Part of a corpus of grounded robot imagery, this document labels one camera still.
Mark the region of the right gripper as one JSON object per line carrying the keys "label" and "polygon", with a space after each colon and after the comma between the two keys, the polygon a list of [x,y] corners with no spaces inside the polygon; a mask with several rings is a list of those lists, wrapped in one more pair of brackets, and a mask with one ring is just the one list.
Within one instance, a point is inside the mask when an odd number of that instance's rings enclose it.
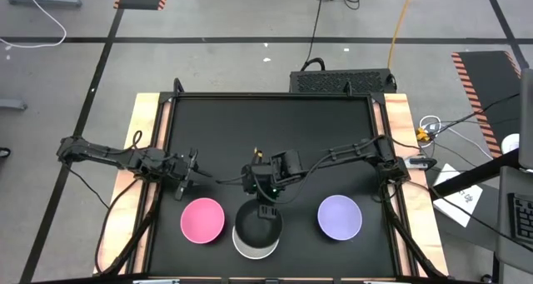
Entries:
{"label": "right gripper", "polygon": [[[266,203],[279,203],[282,188],[277,186],[281,179],[280,165],[274,162],[249,163],[242,167],[242,189],[247,194],[255,194],[258,200]],[[276,220],[278,210],[273,206],[260,204],[257,215],[261,219]]]}

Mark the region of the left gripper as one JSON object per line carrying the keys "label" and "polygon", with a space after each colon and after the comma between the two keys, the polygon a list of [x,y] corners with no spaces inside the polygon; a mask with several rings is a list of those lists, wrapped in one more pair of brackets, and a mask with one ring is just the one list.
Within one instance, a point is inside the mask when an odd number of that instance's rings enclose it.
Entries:
{"label": "left gripper", "polygon": [[170,160],[170,170],[167,175],[177,183],[174,192],[175,200],[182,200],[187,191],[192,188],[194,181],[211,182],[213,180],[211,173],[198,167],[197,156],[198,150],[192,148],[187,160],[183,157],[174,157]]}

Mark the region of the black bowl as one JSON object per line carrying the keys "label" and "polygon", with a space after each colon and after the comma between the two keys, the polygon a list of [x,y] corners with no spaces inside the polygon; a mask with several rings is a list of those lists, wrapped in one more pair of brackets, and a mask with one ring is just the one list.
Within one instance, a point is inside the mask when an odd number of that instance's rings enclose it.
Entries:
{"label": "black bowl", "polygon": [[283,219],[278,211],[276,220],[261,219],[257,208],[262,204],[258,200],[245,202],[237,211],[235,228],[238,236],[251,247],[269,247],[281,236]]}

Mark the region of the white bowl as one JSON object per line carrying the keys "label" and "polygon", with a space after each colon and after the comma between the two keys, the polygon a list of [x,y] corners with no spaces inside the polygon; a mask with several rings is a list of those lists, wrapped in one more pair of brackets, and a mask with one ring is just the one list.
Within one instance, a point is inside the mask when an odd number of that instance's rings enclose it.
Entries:
{"label": "white bowl", "polygon": [[235,227],[232,228],[232,242],[236,250],[250,260],[261,260],[269,257],[277,248],[279,241],[276,240],[269,247],[256,248],[248,246],[237,234]]}

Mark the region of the pink bowl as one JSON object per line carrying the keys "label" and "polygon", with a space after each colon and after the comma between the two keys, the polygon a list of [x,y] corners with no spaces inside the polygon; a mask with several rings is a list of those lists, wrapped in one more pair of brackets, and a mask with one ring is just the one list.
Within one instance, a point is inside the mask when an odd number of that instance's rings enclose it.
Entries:
{"label": "pink bowl", "polygon": [[190,202],[182,212],[180,227],[183,236],[196,244],[214,241],[222,232],[225,212],[215,200],[207,197]]}

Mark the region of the purple bowl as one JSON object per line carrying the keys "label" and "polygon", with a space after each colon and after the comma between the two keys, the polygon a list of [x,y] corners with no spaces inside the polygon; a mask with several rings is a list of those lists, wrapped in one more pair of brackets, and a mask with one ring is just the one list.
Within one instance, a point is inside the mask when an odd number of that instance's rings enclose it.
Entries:
{"label": "purple bowl", "polygon": [[359,206],[344,195],[325,198],[318,207],[317,221],[321,230],[336,241],[351,240],[359,233],[363,223]]}

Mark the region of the black computer case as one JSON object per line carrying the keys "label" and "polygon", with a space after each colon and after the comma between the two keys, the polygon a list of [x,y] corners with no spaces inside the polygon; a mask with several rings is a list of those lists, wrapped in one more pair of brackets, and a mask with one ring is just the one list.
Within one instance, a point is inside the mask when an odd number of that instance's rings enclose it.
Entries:
{"label": "black computer case", "polygon": [[329,71],[299,71],[290,74],[290,92],[346,93],[372,92],[396,93],[397,84],[386,68]]}

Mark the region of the white paper sheet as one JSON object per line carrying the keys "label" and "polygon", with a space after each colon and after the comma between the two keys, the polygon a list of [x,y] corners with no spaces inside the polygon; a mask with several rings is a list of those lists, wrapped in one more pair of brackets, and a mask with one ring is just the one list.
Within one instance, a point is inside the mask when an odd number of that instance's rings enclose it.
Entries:
{"label": "white paper sheet", "polygon": [[[442,182],[456,177],[459,174],[460,173],[453,166],[446,163],[439,172],[434,187],[437,187]],[[476,205],[478,201],[480,201],[482,193],[483,189],[474,185],[447,197],[435,200],[433,206],[457,224],[462,227],[467,227],[471,220],[470,215],[476,209]]]}

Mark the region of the grey metal foot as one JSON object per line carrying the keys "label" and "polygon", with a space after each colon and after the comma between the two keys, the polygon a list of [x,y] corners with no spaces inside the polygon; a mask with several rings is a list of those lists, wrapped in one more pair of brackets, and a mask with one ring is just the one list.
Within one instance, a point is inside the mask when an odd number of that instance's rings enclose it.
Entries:
{"label": "grey metal foot", "polygon": [[18,99],[0,99],[0,108],[25,111],[27,104]]}

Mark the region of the black diagonal bar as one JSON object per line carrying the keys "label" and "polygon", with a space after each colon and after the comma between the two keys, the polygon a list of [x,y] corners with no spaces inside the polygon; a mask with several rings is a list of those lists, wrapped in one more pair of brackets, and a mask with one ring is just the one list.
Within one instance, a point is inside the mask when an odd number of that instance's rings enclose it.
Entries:
{"label": "black diagonal bar", "polygon": [[512,150],[478,167],[452,177],[431,189],[431,200],[447,197],[486,180],[498,177],[502,167],[519,168],[519,149]]}

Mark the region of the grey desk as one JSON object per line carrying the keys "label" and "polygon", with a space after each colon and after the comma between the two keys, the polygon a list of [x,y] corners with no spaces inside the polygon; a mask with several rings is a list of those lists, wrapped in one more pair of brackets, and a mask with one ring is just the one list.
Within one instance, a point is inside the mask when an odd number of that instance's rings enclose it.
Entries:
{"label": "grey desk", "polygon": [[499,284],[505,284],[506,267],[533,275],[533,245],[516,240],[511,235],[508,193],[533,195],[533,174],[513,167],[503,167],[500,173],[495,256],[499,262]]}

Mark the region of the black keyboard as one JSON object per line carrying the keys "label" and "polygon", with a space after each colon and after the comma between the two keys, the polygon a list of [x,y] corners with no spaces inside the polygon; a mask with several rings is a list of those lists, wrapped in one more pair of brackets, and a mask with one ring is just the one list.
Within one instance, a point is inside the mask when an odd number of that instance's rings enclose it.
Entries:
{"label": "black keyboard", "polygon": [[533,245],[533,195],[508,193],[511,235]]}

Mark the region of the large hazard-striped black mat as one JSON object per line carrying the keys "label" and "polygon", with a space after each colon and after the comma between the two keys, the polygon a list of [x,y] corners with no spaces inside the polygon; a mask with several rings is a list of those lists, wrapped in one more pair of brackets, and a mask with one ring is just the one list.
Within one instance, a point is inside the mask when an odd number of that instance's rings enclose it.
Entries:
{"label": "large hazard-striped black mat", "polygon": [[520,71],[506,51],[453,52],[451,58],[474,112],[467,120],[479,125],[490,157],[499,157],[504,137],[520,131]]}

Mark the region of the grey monitor back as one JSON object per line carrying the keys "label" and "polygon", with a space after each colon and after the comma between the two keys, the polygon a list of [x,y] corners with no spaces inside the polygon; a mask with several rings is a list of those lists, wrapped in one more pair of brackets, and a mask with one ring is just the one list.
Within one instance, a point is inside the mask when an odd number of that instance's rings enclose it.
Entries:
{"label": "grey monitor back", "polygon": [[519,163],[533,169],[533,69],[521,71]]}

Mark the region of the black aluminium table frame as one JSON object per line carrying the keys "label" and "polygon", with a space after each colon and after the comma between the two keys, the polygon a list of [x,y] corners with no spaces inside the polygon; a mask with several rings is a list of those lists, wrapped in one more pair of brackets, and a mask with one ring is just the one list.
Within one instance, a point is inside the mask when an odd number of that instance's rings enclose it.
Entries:
{"label": "black aluminium table frame", "polygon": [[[155,145],[164,147],[170,139],[173,118],[172,113],[177,110],[177,101],[187,97],[185,92],[140,92],[135,98],[132,116],[129,122],[126,139],[131,141],[137,130],[144,132],[140,141],[142,146]],[[199,98],[211,101],[313,101],[313,94],[291,95],[281,92],[200,92]],[[384,94],[378,96],[371,105],[371,112],[378,117],[378,130],[388,131],[396,138],[412,139],[413,134],[407,128],[411,125],[411,115],[407,97],[404,94]],[[113,196],[124,194],[124,199],[117,208],[110,213],[104,226],[102,242],[97,247],[96,264],[98,269],[106,269],[118,256],[127,240],[132,237],[141,218],[147,215],[149,206],[155,197],[156,186],[135,182],[130,172],[120,171],[113,188]],[[446,272],[446,262],[441,246],[441,239],[437,231],[436,218],[430,204],[430,195],[419,188],[408,185],[400,188],[392,199],[391,205],[395,213],[399,214],[401,222],[412,235],[434,268]],[[157,239],[157,226],[152,224],[135,246],[132,254],[120,269],[120,274],[141,273],[149,269],[153,261],[152,244]],[[410,250],[395,229],[390,229],[387,244],[391,249],[391,260],[397,277],[425,277],[426,272],[416,260],[414,252]]]}

